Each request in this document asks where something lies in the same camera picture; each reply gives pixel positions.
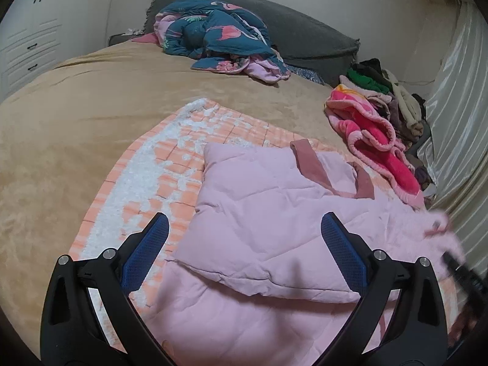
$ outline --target pink fabric strap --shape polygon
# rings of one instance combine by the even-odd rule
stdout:
[[[331,191],[334,195],[344,198],[371,198],[374,199],[374,186],[368,172],[356,162],[348,162],[357,173],[356,194],[337,191],[330,183],[329,177],[320,163],[317,154],[307,139],[300,139],[290,142],[290,148],[297,159],[297,167],[300,173],[307,179],[320,184],[323,188]]]

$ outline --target pink towel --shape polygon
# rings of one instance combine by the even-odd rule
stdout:
[[[391,123],[363,95],[343,84],[332,91],[325,106],[330,124],[346,138],[352,154],[387,178],[403,202],[424,209],[420,184]]]

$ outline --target patterned fabric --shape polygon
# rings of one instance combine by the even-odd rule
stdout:
[[[301,67],[295,67],[292,65],[286,65],[286,67],[292,72],[295,73],[296,75],[299,75],[300,77],[306,78],[307,80],[316,82],[317,84],[320,85],[325,85],[325,81],[318,75],[318,73],[314,72],[313,70],[309,69],[302,69]]]
[[[97,257],[103,249],[118,248],[128,235],[142,231],[157,212],[167,215],[168,240],[141,289],[129,295],[139,314],[147,312],[163,280],[163,266],[184,236],[195,213],[203,179],[203,147],[208,142],[263,147],[289,147],[302,137],[267,122],[220,106],[207,99],[187,104],[135,140],[122,154],[99,189],[81,223],[69,255],[74,260]],[[310,140],[315,151],[336,151],[346,161],[351,154]],[[394,197],[388,183],[364,167],[375,186]],[[452,279],[441,282],[448,326],[457,315]],[[90,291],[100,324],[112,346],[122,346],[97,291]]]
[[[154,30],[165,53],[198,60],[192,69],[245,72],[267,83],[290,76],[270,48],[266,25],[237,5],[213,0],[176,1],[156,15]]]

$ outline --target white satin curtain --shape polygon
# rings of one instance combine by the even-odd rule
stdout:
[[[437,185],[433,207],[445,209],[479,272],[488,264],[488,24],[461,3],[455,35],[425,103],[432,138],[419,158]]]

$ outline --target hand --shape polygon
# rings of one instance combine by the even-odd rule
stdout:
[[[447,336],[449,347],[454,346],[465,331],[472,331],[477,321],[478,319],[474,316],[473,308],[469,303],[466,303],[452,325],[451,332]]]

